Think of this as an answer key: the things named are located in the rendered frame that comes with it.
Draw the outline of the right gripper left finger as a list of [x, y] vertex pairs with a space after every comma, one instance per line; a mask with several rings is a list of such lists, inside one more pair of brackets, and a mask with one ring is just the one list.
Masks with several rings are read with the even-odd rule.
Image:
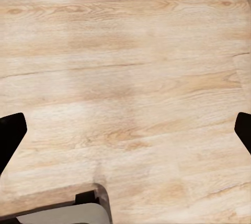
[[0, 118], [0, 175], [27, 133], [22, 112]]

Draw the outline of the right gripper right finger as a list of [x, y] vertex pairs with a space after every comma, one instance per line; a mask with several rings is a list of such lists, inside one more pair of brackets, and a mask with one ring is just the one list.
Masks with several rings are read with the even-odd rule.
[[251, 154], [251, 114], [239, 112], [234, 131]]

